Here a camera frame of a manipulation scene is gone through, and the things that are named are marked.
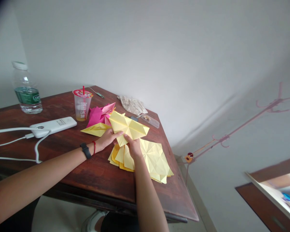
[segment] wooden table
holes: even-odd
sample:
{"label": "wooden table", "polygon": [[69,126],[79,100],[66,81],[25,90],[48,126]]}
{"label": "wooden table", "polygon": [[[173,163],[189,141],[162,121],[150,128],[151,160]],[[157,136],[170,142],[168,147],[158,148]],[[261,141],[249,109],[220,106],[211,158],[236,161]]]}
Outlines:
{"label": "wooden table", "polygon": [[[105,99],[94,93],[90,107],[102,107],[107,103],[116,102],[116,111],[125,111],[117,95],[98,86],[92,88],[105,96]],[[75,119],[74,96],[66,92],[42,99],[43,111],[39,114],[25,114],[19,105],[0,109],[0,129],[12,127],[29,127],[30,125],[54,119],[72,116]],[[148,115],[159,120],[156,113],[148,110]],[[198,215],[191,201],[188,190],[177,166],[171,147],[160,122],[157,129],[139,118],[139,122],[150,127],[143,139],[161,143],[166,159],[174,176],[167,178],[167,184],[153,181],[168,221],[187,222],[187,219],[198,221]],[[39,145],[40,160],[45,161],[70,150],[76,149],[80,143],[90,143],[98,137],[80,130],[86,128],[88,120],[78,122],[76,127],[55,133],[47,137]],[[29,131],[13,131],[0,133],[0,144],[15,140],[29,134]],[[35,159],[34,145],[38,139],[23,139],[0,147],[0,156]],[[47,196],[76,202],[96,208],[116,211],[126,214],[136,213],[136,190],[134,174],[111,165],[108,161],[113,145],[109,145],[94,158],[89,159],[75,168],[60,183],[45,193]],[[29,161],[0,160],[0,180],[13,173],[36,165]]]}

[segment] plastic cup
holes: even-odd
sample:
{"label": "plastic cup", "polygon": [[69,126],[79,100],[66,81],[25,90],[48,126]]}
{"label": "plastic cup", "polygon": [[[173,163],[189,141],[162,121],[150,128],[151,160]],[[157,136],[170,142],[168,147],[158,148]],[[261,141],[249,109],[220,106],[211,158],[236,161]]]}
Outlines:
{"label": "plastic cup", "polygon": [[72,91],[74,94],[74,100],[75,100],[75,115],[77,121],[86,121],[91,98],[93,97],[93,94],[89,91],[85,90],[85,94],[83,94],[83,90],[74,90]]}

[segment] red string bracelet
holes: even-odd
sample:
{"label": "red string bracelet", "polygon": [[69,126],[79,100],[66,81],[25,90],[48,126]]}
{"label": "red string bracelet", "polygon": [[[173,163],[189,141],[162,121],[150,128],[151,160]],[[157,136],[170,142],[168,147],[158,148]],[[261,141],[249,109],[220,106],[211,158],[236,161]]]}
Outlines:
{"label": "red string bracelet", "polygon": [[94,152],[93,152],[93,155],[92,156],[94,156],[95,153],[96,153],[96,142],[95,141],[92,141],[92,142],[94,143]]}

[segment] small container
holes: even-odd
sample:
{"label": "small container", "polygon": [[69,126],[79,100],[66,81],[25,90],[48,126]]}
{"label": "small container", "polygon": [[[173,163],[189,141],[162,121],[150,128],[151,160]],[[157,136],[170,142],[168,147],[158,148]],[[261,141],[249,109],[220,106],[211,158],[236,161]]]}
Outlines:
{"label": "small container", "polygon": [[72,93],[74,94],[74,100],[75,100],[75,115],[77,121],[86,121],[91,98],[93,97],[93,94],[89,91],[85,90],[85,94],[83,94],[83,90],[73,90]]}
{"label": "small container", "polygon": [[153,125],[155,128],[159,128],[160,127],[160,123],[156,119],[153,119],[152,117],[150,117],[147,114],[143,114],[142,115],[142,119],[144,119],[149,124]]}

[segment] pink clothes rack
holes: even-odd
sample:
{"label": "pink clothes rack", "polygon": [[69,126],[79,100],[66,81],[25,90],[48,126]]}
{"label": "pink clothes rack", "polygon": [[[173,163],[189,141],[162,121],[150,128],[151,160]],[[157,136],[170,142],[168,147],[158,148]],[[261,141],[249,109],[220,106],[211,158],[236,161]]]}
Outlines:
{"label": "pink clothes rack", "polygon": [[250,122],[252,122],[256,118],[258,118],[259,116],[261,116],[265,112],[269,112],[269,113],[282,113],[282,112],[289,111],[289,110],[283,110],[283,111],[279,111],[279,110],[274,111],[273,110],[273,108],[275,106],[279,105],[280,103],[283,103],[283,102],[285,102],[287,100],[290,100],[290,97],[289,98],[284,98],[284,99],[281,98],[281,97],[282,97],[282,82],[279,83],[278,98],[275,99],[273,102],[271,102],[269,105],[267,105],[267,106],[259,106],[258,101],[256,101],[257,107],[258,108],[264,108],[264,110],[262,110],[260,113],[258,113],[257,115],[255,115],[253,118],[249,119],[247,122],[245,122],[244,124],[242,124],[240,127],[238,127],[237,129],[235,129],[231,133],[224,135],[222,138],[220,138],[218,140],[215,139],[214,138],[214,135],[213,135],[212,138],[214,140],[216,140],[217,142],[215,144],[213,144],[211,147],[209,147],[206,150],[204,150],[203,152],[201,152],[200,154],[198,154],[197,156],[193,157],[193,159],[192,159],[192,161],[190,163],[187,163],[187,162],[180,162],[180,163],[178,163],[179,165],[188,164],[188,166],[187,166],[187,173],[186,173],[186,184],[187,184],[187,177],[188,177],[188,172],[189,172],[189,166],[190,166],[190,164],[194,163],[197,158],[199,158],[200,156],[202,156],[203,154],[205,154],[206,152],[208,152],[210,149],[212,149],[213,147],[215,147],[218,144],[221,144],[221,146],[224,147],[224,148],[228,148],[229,146],[225,146],[223,144],[224,141],[230,139],[231,135],[235,134],[237,131],[239,131],[240,129],[244,128],[247,124],[249,124]]}

